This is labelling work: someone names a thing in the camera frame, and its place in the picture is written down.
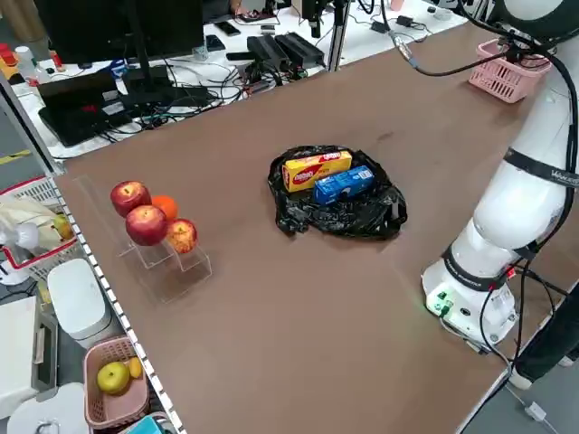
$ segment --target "orange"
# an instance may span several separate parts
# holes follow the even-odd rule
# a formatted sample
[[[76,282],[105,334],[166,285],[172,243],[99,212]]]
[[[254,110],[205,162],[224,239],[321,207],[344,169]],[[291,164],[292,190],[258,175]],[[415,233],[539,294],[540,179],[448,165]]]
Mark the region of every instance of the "orange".
[[[152,203],[165,213],[169,221],[177,218],[177,203],[171,196],[153,196]]]

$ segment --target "plastic bag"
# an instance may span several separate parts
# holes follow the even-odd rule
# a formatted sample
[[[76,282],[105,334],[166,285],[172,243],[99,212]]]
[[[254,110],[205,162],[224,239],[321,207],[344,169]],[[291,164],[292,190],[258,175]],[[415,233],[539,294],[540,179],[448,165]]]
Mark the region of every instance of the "plastic bag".
[[[281,175],[287,160],[337,151],[352,155],[352,167],[366,165],[372,171],[375,179],[367,190],[326,206],[314,201],[313,189],[287,192]],[[342,146],[294,147],[273,160],[268,184],[277,207],[276,224],[287,235],[305,232],[311,224],[339,236],[383,241],[393,238],[407,219],[402,193],[390,182],[384,169],[362,151]]]

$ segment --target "white desk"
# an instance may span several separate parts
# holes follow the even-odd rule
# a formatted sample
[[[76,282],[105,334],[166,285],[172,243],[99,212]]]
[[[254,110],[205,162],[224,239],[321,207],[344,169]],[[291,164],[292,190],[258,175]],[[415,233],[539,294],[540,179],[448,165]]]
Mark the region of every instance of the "white desk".
[[[375,5],[375,19],[382,21],[379,16],[379,1],[376,0]],[[406,0],[402,11],[399,13],[390,10],[386,11],[388,16],[389,24],[393,29],[405,33],[412,38],[420,39],[423,36],[428,35],[425,31],[418,31],[413,29],[408,29],[405,27],[396,26],[395,21],[391,20],[398,16],[399,14],[404,14],[411,16],[415,22],[425,24],[432,33],[442,32],[444,30],[450,29],[460,24],[464,24],[466,19],[459,17],[457,15],[452,15],[451,19],[448,21],[441,21],[436,19],[432,14],[427,12],[428,4],[422,0]],[[293,8],[286,8],[279,11],[278,17],[280,19],[280,25],[276,25],[276,34],[282,34],[287,32],[296,32],[300,36],[304,37],[306,40],[323,51],[326,55],[329,53],[329,46],[331,43],[331,29],[334,23],[333,14],[324,14],[322,16],[323,23],[321,25],[321,39],[315,39],[311,37],[311,31],[308,26],[308,22],[301,21],[299,19],[298,12]],[[393,48],[392,41],[385,34],[380,34],[370,30],[370,20],[371,15],[367,15],[362,11],[358,4],[351,4],[350,6],[350,16],[348,17],[348,23],[346,27],[346,39],[342,51],[342,63],[348,64],[352,61],[358,61],[364,59],[365,57],[372,56],[379,52],[385,52]],[[204,28],[204,34],[215,34],[224,43],[226,50],[220,52],[210,52],[209,59],[205,62],[199,62],[194,59],[193,56],[185,56],[176,58],[174,61],[169,59],[169,63],[175,65],[173,71],[179,82],[187,84],[204,84],[210,85],[208,80],[221,81],[228,73],[235,67],[235,64],[239,62],[230,62],[225,58],[226,52],[244,52],[247,51],[246,39],[248,36],[260,35],[260,24],[274,24],[276,21],[265,20],[258,22],[258,25],[242,25],[241,22],[232,22],[242,34],[237,36],[228,37],[224,35],[219,29],[217,29],[213,24],[208,24]],[[473,59],[475,47],[472,47]],[[153,61],[153,65],[163,64],[162,61]],[[44,67],[53,66],[52,61],[42,62]],[[92,69],[83,72],[82,74],[88,74],[104,68],[109,65],[109,61],[100,61],[94,63]],[[449,68],[456,67],[458,65],[449,65]],[[315,68],[308,71],[309,75],[321,71],[321,68]],[[63,75],[54,74],[54,80],[67,80],[65,76],[74,76],[81,72],[76,65],[67,65],[66,72]],[[118,87],[121,92],[125,92],[123,83],[119,80]],[[101,137],[94,137],[91,140],[87,140],[73,147],[64,147],[58,138],[50,132],[50,130],[43,124],[38,116],[38,111],[43,106],[42,100],[37,96],[36,93],[32,93],[27,85],[18,85],[14,87],[14,92],[19,96],[24,109],[31,118],[33,124],[38,129],[41,138],[48,147],[52,157],[54,158],[72,158],[75,156],[81,156],[90,151],[102,148],[104,146],[110,145],[110,142]],[[225,89],[223,95],[225,97],[233,95],[235,90]],[[179,111],[188,111],[189,108],[172,108],[171,113],[178,113]],[[139,126],[137,124],[125,125],[122,127],[123,131],[139,131]],[[121,135],[110,133],[117,140],[122,140],[129,137],[128,135]]]

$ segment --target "brown table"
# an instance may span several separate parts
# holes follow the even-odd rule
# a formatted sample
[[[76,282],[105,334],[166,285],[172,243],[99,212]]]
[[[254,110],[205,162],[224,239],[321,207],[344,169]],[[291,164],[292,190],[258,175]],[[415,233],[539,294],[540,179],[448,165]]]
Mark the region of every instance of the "brown table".
[[[413,48],[440,71],[489,38],[464,25]],[[528,110],[467,78],[423,77],[387,52],[67,164],[57,183],[189,433],[450,433],[498,378],[500,360],[476,355],[422,304],[422,270],[468,221]],[[308,144],[361,148],[382,164],[408,202],[396,240],[277,229],[270,161]],[[213,276],[156,302],[86,206],[80,175],[104,194],[138,179],[173,195]],[[579,263],[574,225],[536,262],[562,286]],[[527,336],[548,311],[529,287]]]

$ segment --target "snack box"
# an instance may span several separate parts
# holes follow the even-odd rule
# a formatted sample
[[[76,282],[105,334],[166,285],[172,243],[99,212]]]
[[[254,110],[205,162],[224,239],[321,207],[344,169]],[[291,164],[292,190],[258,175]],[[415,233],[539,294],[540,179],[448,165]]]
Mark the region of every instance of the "snack box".
[[[352,197],[362,193],[374,181],[374,174],[365,165],[347,172],[331,175],[316,181],[314,200],[320,205],[328,205],[339,198]]]
[[[306,190],[313,188],[318,179],[344,172],[351,165],[352,156],[347,151],[288,160],[282,168],[283,183],[290,193]]]

